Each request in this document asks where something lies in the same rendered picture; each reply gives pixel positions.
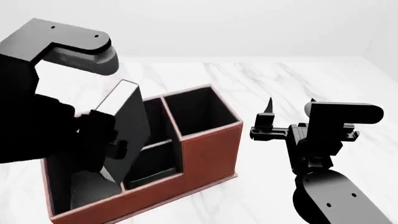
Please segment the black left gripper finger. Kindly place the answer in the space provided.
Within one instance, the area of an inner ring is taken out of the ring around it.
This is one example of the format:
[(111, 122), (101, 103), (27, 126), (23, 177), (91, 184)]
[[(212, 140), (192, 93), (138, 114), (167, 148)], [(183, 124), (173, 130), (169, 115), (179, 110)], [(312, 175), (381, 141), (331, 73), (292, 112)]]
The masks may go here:
[(123, 159), (127, 154), (128, 142), (120, 140), (117, 143), (108, 144), (108, 158)]

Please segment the red-brown leather desk caddy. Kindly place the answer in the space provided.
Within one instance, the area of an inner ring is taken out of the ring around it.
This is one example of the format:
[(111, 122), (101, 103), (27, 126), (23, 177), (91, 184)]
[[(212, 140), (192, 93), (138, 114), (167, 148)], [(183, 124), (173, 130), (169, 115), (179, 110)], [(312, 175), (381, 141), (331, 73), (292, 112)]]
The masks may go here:
[(41, 161), (53, 224), (116, 223), (236, 176), (243, 121), (211, 85), (143, 103), (150, 136), (119, 185), (65, 153)]

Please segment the dark grey box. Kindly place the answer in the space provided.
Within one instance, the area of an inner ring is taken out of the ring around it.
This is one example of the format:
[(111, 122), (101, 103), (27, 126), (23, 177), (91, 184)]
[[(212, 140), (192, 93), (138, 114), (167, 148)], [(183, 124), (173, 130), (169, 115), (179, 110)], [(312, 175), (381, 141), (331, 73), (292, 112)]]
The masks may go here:
[(141, 91), (137, 83), (121, 80), (109, 95), (99, 104), (96, 111), (113, 115), (116, 118), (116, 139), (128, 142), (127, 154), (123, 159), (108, 158), (104, 162), (102, 175), (116, 184), (126, 177), (138, 154), (150, 136), (149, 122)]

